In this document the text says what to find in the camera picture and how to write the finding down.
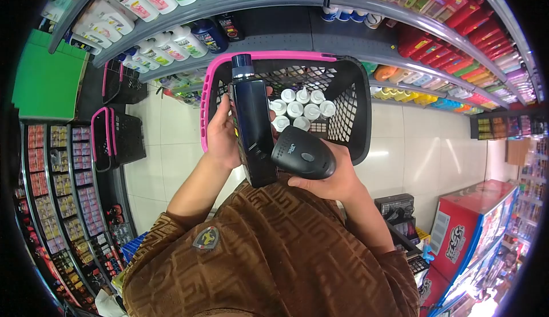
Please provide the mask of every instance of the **pink basket handle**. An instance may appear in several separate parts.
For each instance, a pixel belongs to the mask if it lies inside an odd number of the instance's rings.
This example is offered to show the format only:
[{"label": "pink basket handle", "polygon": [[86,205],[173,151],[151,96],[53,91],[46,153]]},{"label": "pink basket handle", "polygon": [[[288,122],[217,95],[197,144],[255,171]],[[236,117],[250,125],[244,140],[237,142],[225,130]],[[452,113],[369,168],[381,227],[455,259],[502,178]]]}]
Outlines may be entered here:
[{"label": "pink basket handle", "polygon": [[[316,53],[314,51],[290,51],[290,50],[265,50],[265,51],[245,51],[249,53],[252,60],[311,60],[334,62],[335,57],[325,56],[326,53]],[[204,87],[202,88],[202,99],[200,100],[200,143],[202,150],[208,151],[208,111],[210,109],[210,91],[214,73],[222,63],[229,62],[230,58],[239,53],[223,53],[210,62],[206,70]]]}]

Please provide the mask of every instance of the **hand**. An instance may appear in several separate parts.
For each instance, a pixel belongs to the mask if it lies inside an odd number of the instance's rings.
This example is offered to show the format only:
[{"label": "hand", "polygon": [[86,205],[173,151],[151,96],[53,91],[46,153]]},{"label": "hand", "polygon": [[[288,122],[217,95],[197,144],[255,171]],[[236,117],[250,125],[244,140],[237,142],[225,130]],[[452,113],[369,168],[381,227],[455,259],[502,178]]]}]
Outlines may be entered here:
[{"label": "hand", "polygon": [[339,200],[341,203],[355,200],[356,195],[359,195],[361,190],[366,190],[366,187],[356,176],[349,149],[346,146],[321,141],[334,153],[334,174],[323,180],[307,180],[294,176],[288,180],[288,185],[308,190],[319,198]]}]

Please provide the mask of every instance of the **shopping basket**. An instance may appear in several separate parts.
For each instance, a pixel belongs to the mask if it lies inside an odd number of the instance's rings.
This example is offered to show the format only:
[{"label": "shopping basket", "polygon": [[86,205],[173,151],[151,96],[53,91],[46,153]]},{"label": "shopping basket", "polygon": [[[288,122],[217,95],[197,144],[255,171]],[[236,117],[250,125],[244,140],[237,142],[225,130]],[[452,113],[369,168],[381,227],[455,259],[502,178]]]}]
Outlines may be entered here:
[{"label": "shopping basket", "polygon": [[92,155],[98,172],[118,168],[146,156],[141,120],[100,108],[92,117]]},{"label": "shopping basket", "polygon": [[[312,134],[349,149],[353,165],[368,155],[372,131],[372,103],[368,75],[360,61],[308,51],[250,51],[255,77],[273,87],[271,99],[280,98],[286,88],[322,90],[334,102],[336,113],[326,120],[311,123]],[[237,53],[223,53],[208,66],[200,102],[200,141],[208,150],[206,130],[232,81],[230,58]]]},{"label": "shopping basket", "polygon": [[139,82],[139,73],[116,60],[105,63],[103,104],[135,104],[147,97],[147,84]]}]

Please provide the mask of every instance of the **shirt logo patch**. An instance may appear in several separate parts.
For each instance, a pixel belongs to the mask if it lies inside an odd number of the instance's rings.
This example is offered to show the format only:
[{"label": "shirt logo patch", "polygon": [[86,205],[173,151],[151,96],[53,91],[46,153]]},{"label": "shirt logo patch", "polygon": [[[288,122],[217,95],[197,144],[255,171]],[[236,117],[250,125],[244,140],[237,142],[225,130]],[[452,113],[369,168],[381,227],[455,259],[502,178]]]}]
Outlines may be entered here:
[{"label": "shirt logo patch", "polygon": [[214,249],[219,242],[219,230],[215,226],[209,226],[202,230],[194,239],[193,247],[198,249]]}]

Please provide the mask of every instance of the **green board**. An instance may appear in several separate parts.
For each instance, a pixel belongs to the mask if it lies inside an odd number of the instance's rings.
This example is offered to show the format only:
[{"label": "green board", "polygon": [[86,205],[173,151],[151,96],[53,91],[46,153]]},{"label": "green board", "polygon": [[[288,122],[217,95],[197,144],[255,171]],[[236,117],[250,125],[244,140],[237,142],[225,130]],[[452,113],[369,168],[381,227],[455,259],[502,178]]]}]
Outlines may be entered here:
[{"label": "green board", "polygon": [[20,118],[74,118],[80,76],[87,53],[62,42],[54,54],[48,53],[50,34],[33,30],[25,44],[12,102]]}]

